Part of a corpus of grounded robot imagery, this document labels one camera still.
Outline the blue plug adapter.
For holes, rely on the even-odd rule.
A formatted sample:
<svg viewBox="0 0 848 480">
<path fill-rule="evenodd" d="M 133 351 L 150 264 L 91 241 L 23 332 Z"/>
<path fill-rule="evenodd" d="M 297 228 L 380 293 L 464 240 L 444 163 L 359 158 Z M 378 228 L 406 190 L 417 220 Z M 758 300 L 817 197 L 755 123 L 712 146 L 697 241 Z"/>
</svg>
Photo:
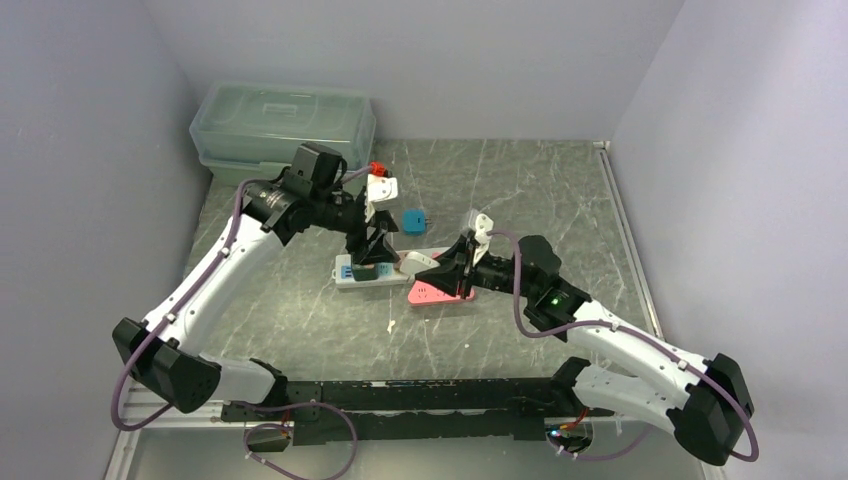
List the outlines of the blue plug adapter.
<svg viewBox="0 0 848 480">
<path fill-rule="evenodd" d="M 428 216 L 421 209 L 407 209 L 402 214 L 402 231 L 405 235 L 424 235 L 428 230 L 428 225 Z"/>
</svg>

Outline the white multicolour power strip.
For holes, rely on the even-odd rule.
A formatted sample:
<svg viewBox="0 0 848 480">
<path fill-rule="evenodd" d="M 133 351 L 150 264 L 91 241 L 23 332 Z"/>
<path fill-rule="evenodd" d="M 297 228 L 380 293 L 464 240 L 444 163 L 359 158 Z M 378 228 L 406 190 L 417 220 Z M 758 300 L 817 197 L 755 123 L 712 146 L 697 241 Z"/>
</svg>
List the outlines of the white multicolour power strip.
<svg viewBox="0 0 848 480">
<path fill-rule="evenodd" d="M 399 262 L 377 263 L 370 267 L 353 267 L 350 254 L 335 257 L 330 276 L 339 289 L 411 285 L 414 278 L 399 270 Z"/>
</svg>

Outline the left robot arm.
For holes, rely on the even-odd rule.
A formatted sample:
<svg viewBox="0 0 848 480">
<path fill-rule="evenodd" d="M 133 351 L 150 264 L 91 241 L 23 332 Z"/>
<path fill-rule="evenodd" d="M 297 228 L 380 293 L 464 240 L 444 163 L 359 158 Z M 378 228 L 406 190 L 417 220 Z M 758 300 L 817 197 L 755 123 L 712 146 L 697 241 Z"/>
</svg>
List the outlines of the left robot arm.
<svg viewBox="0 0 848 480">
<path fill-rule="evenodd" d="M 124 363 L 111 415 L 122 430 L 120 397 L 127 379 L 156 394 L 167 409 L 192 413 L 210 400 L 247 402 L 264 420 L 287 406 L 287 379 L 260 360 L 202 355 L 215 324 L 248 277 L 311 227 L 341 233 L 355 265 L 395 263 L 387 235 L 397 231 L 389 207 L 398 179 L 372 163 L 348 172 L 340 153 L 301 144 L 273 180 L 242 181 L 224 230 L 182 283 L 141 320 L 124 318 L 112 339 Z"/>
</svg>

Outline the pink triangular power strip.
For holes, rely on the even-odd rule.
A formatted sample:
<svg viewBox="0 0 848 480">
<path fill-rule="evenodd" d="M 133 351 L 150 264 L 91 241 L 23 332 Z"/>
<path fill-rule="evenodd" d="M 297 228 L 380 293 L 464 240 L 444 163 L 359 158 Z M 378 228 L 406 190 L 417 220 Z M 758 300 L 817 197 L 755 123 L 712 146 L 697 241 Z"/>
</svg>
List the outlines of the pink triangular power strip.
<svg viewBox="0 0 848 480">
<path fill-rule="evenodd" d="M 465 303 L 475 298 L 475 289 L 471 289 L 466 297 L 451 296 L 422 281 L 415 281 L 407 295 L 408 303 L 414 307 Z"/>
</svg>

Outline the dark green cube socket adapter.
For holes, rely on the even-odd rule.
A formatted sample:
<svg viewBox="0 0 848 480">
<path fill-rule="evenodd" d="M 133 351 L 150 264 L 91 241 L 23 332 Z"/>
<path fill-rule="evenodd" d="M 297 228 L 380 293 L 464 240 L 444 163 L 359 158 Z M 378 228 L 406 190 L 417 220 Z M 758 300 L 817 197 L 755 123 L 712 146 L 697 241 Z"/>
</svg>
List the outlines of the dark green cube socket adapter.
<svg viewBox="0 0 848 480">
<path fill-rule="evenodd" d="M 377 264 L 351 265 L 351 276 L 355 282 L 368 282 L 379 278 L 380 270 Z"/>
</svg>

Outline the white plug adapter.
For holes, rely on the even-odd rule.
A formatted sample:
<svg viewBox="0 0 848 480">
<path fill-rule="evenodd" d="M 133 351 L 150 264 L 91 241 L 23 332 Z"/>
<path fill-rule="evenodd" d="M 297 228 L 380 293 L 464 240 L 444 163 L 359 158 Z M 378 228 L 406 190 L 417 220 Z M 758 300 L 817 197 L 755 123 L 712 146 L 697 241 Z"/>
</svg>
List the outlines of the white plug adapter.
<svg viewBox="0 0 848 480">
<path fill-rule="evenodd" d="M 440 263 L 434 257 L 425 255 L 419 251 L 410 251 L 402 259 L 399 271 L 404 275 L 414 277 L 419 273 L 439 266 Z"/>
</svg>

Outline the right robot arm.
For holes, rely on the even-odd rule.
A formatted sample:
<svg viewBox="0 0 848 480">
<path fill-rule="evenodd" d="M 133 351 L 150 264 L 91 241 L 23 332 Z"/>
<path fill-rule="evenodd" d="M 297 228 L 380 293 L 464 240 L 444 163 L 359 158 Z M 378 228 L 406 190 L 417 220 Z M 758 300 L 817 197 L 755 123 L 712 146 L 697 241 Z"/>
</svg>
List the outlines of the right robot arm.
<svg viewBox="0 0 848 480">
<path fill-rule="evenodd" d="M 706 358 L 648 334 L 567 282 L 547 239 L 508 238 L 509 258 L 462 235 L 441 254 L 407 254 L 401 270 L 450 296 L 464 298 L 474 288 L 509 294 L 525 337 L 572 342 L 623 368 L 618 374 L 586 359 L 567 360 L 551 378 L 560 413 L 602 409 L 632 417 L 714 466 L 759 459 L 755 407 L 736 360 L 722 353 Z"/>
</svg>

